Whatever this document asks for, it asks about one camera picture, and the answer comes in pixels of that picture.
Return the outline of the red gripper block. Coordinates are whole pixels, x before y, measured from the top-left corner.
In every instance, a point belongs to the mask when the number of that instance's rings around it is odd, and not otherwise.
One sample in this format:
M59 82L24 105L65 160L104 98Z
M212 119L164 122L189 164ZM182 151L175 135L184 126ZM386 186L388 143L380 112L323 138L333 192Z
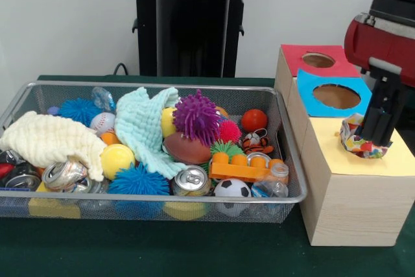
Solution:
M348 61L365 70L377 67L393 73L375 80L372 96L361 126L361 138L389 144L401 115L408 89L414 87L414 27L360 13L351 21L344 38Z

